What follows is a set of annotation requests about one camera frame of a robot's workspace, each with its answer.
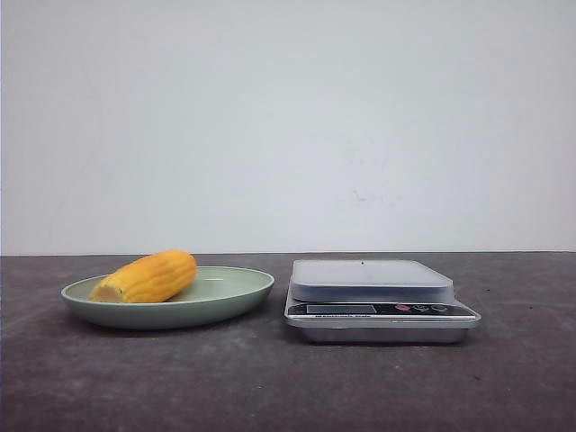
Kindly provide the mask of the silver digital kitchen scale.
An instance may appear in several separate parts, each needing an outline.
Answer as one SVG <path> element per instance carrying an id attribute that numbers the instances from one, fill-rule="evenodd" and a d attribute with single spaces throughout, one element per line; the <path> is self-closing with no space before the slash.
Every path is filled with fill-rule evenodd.
<path id="1" fill-rule="evenodd" d="M 451 344 L 482 316 L 450 278 L 413 260 L 296 260 L 284 318 L 319 343 Z"/>

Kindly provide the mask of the green shallow plate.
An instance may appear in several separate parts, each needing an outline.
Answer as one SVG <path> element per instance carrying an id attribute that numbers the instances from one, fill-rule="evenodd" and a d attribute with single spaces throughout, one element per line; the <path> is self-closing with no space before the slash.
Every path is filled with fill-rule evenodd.
<path id="1" fill-rule="evenodd" d="M 112 329 L 161 330 L 201 326 L 253 310 L 270 293 L 272 275 L 249 268 L 201 266 L 192 284 L 157 303 L 114 303 L 88 299 L 100 282 L 90 277 L 65 286 L 61 298 L 81 320 Z"/>

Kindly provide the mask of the yellow corn cob piece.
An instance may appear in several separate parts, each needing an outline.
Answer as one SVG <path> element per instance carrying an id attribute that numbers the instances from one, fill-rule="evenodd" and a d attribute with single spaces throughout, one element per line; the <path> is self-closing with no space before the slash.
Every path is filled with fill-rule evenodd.
<path id="1" fill-rule="evenodd" d="M 171 249 L 139 258 L 107 275 L 89 294 L 94 302 L 164 302 L 179 294 L 196 276 L 190 253 Z"/>

